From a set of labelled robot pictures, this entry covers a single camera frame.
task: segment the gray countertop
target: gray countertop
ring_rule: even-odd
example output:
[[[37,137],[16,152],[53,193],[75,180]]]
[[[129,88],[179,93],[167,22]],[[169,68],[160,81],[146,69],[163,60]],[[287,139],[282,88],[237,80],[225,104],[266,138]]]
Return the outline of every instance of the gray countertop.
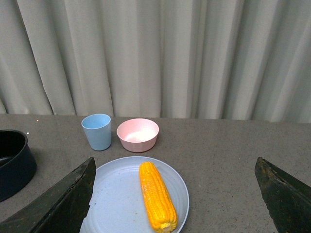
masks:
[[[0,129],[28,136],[38,168],[17,194],[0,202],[0,221],[28,205],[89,157],[96,166],[127,156],[146,156],[172,166],[190,196],[186,232],[276,232],[261,197],[254,167],[263,157],[311,185],[311,124],[264,121],[152,118],[160,133],[144,153],[126,151],[116,134],[129,117],[112,118],[112,144],[93,151],[83,116],[0,115]]]

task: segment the pink bowl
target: pink bowl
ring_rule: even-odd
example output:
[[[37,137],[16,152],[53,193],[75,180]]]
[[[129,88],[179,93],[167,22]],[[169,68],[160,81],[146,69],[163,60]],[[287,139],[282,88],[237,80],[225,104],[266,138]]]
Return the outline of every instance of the pink bowl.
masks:
[[[117,128],[123,147],[131,152],[150,150],[156,143],[158,133],[158,125],[143,118],[127,120]]]

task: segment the yellow corn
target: yellow corn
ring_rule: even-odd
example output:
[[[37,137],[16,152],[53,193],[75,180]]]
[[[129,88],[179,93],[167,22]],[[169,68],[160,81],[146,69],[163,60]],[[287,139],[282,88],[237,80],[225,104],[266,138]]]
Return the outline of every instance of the yellow corn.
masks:
[[[157,233],[169,233],[177,226],[177,213],[163,179],[152,162],[139,166],[139,178],[151,227]]]

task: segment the bowl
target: bowl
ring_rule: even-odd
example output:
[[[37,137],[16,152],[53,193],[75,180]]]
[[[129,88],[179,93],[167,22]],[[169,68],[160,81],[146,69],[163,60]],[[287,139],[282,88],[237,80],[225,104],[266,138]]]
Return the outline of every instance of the bowl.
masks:
[[[127,120],[117,128],[123,147],[136,153],[150,150],[156,143],[158,133],[158,125],[144,118]]]
[[[36,168],[27,136],[17,130],[0,130],[0,202],[25,187]]]

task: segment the black pot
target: black pot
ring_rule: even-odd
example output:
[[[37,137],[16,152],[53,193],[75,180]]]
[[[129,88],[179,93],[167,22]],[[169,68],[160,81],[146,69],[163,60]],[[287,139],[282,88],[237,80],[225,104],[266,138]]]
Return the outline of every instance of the black pot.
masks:
[[[25,187],[36,169],[27,136],[17,130],[0,130],[0,202]]]

